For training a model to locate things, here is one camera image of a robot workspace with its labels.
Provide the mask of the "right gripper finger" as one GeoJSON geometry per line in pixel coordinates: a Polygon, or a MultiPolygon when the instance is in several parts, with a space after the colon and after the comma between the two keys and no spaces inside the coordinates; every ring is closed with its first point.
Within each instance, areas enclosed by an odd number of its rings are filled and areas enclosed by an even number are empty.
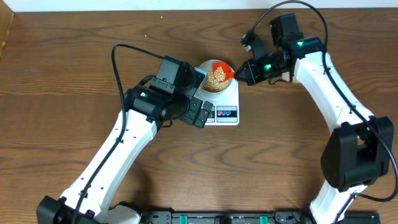
{"type": "Polygon", "coordinates": [[[235,77],[250,77],[252,74],[250,60],[245,61],[239,69],[235,71],[235,77]]]}
{"type": "Polygon", "coordinates": [[[252,85],[252,76],[246,73],[235,73],[234,78],[237,81],[244,82],[247,85],[252,85]]]}

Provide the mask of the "red plastic measuring scoop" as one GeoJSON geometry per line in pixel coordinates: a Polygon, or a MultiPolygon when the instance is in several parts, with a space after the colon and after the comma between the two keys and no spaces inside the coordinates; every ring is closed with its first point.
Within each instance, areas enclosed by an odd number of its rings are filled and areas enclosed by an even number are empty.
{"type": "Polygon", "coordinates": [[[213,74],[215,76],[215,80],[219,83],[224,83],[229,79],[234,78],[234,72],[231,67],[223,61],[216,61],[213,64],[213,74]]]}

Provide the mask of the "grey round bowl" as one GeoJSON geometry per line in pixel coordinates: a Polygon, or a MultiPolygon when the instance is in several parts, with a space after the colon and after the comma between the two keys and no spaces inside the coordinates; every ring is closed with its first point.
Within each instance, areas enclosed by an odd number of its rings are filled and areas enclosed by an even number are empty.
{"type": "Polygon", "coordinates": [[[210,93],[221,93],[227,90],[231,86],[232,80],[229,79],[225,81],[226,72],[221,69],[220,66],[213,70],[213,65],[219,60],[207,60],[203,62],[199,69],[206,72],[206,78],[204,84],[202,84],[201,89],[210,93]]]}

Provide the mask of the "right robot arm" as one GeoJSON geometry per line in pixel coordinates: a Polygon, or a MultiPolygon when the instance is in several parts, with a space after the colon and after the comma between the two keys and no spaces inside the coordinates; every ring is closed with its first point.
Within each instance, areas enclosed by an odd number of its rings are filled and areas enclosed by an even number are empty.
{"type": "Polygon", "coordinates": [[[326,41],[304,37],[294,14],[271,20],[270,28],[273,53],[253,30],[242,36],[243,47],[253,57],[234,77],[251,86],[263,81],[275,84],[287,74],[289,82],[299,82],[309,92],[330,138],[321,156],[325,181],[302,222],[345,222],[353,200],[389,169],[397,169],[391,151],[393,123],[375,117],[358,101],[333,66],[326,41]]]}

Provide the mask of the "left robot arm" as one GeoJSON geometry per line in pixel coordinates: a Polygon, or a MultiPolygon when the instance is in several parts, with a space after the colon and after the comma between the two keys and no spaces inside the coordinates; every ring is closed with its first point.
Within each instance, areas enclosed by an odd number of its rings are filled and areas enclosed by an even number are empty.
{"type": "Polygon", "coordinates": [[[59,199],[46,196],[39,203],[38,223],[139,223],[142,215],[137,210],[127,205],[111,208],[111,201],[165,121],[204,127],[213,105],[196,98],[196,90],[141,84],[129,89],[113,130],[87,168],[59,199]]]}

